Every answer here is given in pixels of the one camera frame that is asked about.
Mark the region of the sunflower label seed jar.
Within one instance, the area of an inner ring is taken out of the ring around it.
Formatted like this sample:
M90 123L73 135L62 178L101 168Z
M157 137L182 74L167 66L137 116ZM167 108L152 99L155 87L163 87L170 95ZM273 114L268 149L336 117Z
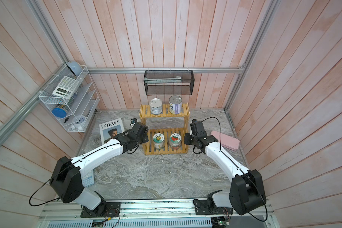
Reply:
M154 148L157 150L161 150L164 147L165 144L165 137L161 133L156 133L153 136L153 145Z

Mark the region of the strawberry label seed jar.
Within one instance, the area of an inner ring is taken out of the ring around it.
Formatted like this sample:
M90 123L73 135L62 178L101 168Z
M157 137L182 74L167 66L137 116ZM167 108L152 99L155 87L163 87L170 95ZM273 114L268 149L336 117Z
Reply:
M172 150L179 150L181 147L181 135L173 133L169 137L169 146Z

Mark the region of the white label tin can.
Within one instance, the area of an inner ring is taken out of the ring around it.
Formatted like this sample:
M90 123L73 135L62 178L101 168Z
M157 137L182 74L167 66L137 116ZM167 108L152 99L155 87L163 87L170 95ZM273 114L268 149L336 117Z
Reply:
M153 115L160 115L163 112L163 103L159 98L154 98L149 102L150 112Z

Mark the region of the purple label tin can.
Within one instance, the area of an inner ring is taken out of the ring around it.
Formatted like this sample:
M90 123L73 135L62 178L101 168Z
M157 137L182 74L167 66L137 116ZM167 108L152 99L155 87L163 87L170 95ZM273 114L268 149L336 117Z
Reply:
M177 95L171 96L169 98L169 105L169 111L174 115L178 115L182 108L182 97Z

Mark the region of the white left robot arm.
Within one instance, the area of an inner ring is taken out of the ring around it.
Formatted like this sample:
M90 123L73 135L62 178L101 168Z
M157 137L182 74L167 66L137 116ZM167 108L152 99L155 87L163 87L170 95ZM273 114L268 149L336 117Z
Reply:
M136 122L130 130L86 154L71 159L60 158L49 184L63 203L75 202L91 213L105 215L108 211L106 201L85 187L82 178L104 162L124 153L130 154L148 140L147 125Z

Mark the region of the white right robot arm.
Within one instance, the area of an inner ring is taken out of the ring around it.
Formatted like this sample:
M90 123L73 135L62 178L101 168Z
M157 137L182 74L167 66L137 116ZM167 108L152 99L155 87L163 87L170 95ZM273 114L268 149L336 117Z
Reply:
M218 190L207 197L207 208L211 213L218 209L233 209L238 215L250 214L251 211L266 206L262 175L257 170L250 170L239 163L223 147L220 139L208 135L203 121L192 120L191 133L186 133L184 143L192 145L211 158L225 173L230 181L229 192Z

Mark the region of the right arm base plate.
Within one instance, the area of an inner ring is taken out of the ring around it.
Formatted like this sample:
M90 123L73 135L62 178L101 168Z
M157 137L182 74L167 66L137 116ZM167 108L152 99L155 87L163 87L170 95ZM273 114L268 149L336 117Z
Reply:
M193 204L197 215L232 215L232 208L217 207L210 199L194 199Z

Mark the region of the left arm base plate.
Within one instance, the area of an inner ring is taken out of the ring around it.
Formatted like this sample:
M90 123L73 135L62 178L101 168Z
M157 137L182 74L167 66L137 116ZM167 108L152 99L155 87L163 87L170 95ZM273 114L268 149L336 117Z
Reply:
M101 202L94 210L82 206L81 218L119 217L121 202Z

